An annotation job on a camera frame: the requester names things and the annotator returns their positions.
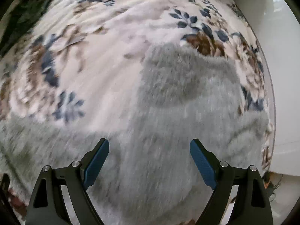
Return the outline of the grey fluffy fleece pants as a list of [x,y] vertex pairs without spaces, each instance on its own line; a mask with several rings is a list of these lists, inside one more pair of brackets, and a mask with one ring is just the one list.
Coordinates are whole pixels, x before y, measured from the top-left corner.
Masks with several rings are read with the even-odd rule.
[[46,164],[64,167],[107,138],[110,151],[88,194],[105,224],[179,224],[197,219],[211,196],[189,150],[199,139],[233,166],[260,167],[265,111],[243,111],[234,62],[165,44],[151,48],[134,84],[136,102],[113,100],[129,118],[96,116],[95,133],[28,118],[1,123],[1,171],[29,199]]

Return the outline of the dark green clothing pile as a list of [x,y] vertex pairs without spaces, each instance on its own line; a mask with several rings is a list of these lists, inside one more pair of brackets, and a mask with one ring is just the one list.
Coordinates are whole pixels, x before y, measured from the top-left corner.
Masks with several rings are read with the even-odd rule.
[[53,0],[20,0],[1,29],[1,57],[47,12]]

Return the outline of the floral plush bed blanket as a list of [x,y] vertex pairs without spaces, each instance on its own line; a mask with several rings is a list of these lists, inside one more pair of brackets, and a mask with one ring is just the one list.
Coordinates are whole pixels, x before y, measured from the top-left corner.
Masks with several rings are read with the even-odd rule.
[[[1,58],[1,123],[28,118],[95,133],[102,112],[125,123],[129,114],[112,101],[133,106],[148,51],[165,44],[232,60],[243,111],[269,117],[258,41],[233,0],[53,0]],[[272,131],[269,118],[260,174]]]

